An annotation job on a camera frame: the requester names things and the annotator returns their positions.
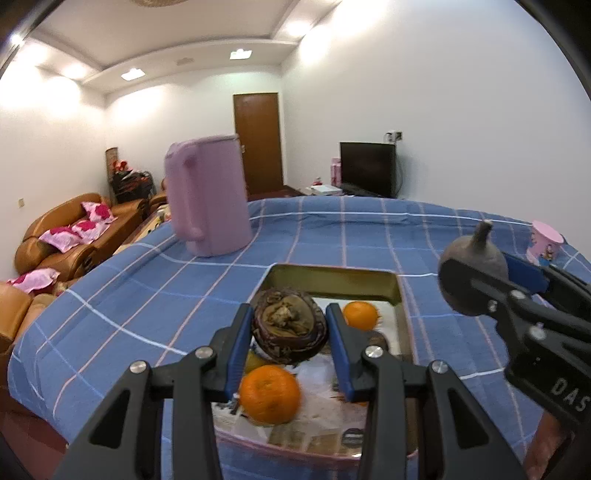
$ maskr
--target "doorframe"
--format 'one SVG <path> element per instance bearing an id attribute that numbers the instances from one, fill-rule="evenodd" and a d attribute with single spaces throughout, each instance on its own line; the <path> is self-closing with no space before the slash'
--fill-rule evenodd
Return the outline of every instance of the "doorframe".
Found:
<path id="1" fill-rule="evenodd" d="M 234 133 L 236 132 L 236 111 L 234 109 L 234 97 L 243 95 L 277 95 L 277 107 L 279 109 L 279 141 L 281 143 L 281 176 L 283 185 L 287 185 L 287 142 L 285 139 L 285 116 L 283 114 L 283 94 L 279 92 L 248 92 L 248 93 L 234 93 L 232 95 L 232 118 L 234 120 Z"/>

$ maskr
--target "pink pillow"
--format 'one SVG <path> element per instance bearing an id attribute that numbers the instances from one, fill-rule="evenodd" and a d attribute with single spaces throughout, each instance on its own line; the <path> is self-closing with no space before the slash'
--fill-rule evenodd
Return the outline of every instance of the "pink pillow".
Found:
<path id="1" fill-rule="evenodd" d="M 82 241 L 88 245 L 94 242 L 110 227 L 108 223 L 96 223 L 90 220 L 81 220 L 72 225 L 72 231 L 82 237 Z"/>
<path id="2" fill-rule="evenodd" d="M 76 245 L 84 244 L 82 237 L 68 226 L 52 228 L 41 235 L 39 240 L 53 245 L 63 254 Z"/>
<path id="3" fill-rule="evenodd" d="M 40 268 L 39 270 L 25 273 L 18 278 L 8 280 L 7 283 L 25 293 L 31 293 L 33 290 L 41 290 L 48 287 L 54 283 L 59 276 L 60 273 L 53 268 Z"/>
<path id="4" fill-rule="evenodd" d="M 111 209 L 104 203 L 82 202 L 82 206 L 91 222 L 112 223 L 117 220 L 117 217 L 113 216 Z"/>

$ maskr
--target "black monitor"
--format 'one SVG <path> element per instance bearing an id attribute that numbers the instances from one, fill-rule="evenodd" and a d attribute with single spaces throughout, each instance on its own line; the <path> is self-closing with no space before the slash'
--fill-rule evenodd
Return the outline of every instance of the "black monitor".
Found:
<path id="1" fill-rule="evenodd" d="M 342 142 L 340 162 L 345 193 L 396 197 L 396 145 Z"/>

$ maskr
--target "bed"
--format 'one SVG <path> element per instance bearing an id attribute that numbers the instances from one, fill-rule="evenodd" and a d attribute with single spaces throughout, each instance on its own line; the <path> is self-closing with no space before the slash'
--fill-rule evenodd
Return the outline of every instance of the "bed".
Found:
<path id="1" fill-rule="evenodd" d="M 503 377 L 503 341 L 488 317 L 454 313 L 437 286 L 437 262 L 483 218 L 492 240 L 525 257 L 530 224 L 489 213 L 405 200 L 296 197 L 251 202 L 254 232 L 244 249 L 195 258 L 166 223 L 86 275 L 27 330 L 9 364 L 11 395 L 72 441 L 137 359 L 178 361 L 231 323 L 277 263 L 396 272 L 402 279 L 416 363 L 445 359 L 523 457 L 541 410 Z M 591 264 L 565 244 L 557 265 L 591 281 Z M 170 405 L 163 427 L 163 478 L 170 471 Z M 219 439 L 226 480 L 354 478 L 356 463 L 305 465 Z"/>

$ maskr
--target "fruit stem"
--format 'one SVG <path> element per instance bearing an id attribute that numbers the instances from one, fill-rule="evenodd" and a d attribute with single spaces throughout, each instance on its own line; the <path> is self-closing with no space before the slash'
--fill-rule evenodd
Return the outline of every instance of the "fruit stem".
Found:
<path id="1" fill-rule="evenodd" d="M 476 225 L 476 230 L 474 231 L 474 235 L 472 236 L 472 241 L 470 242 L 472 248 L 478 251 L 482 251 L 486 248 L 486 241 L 488 240 L 488 234 L 492 230 L 492 221 L 491 220 L 483 220 L 478 225 Z"/>

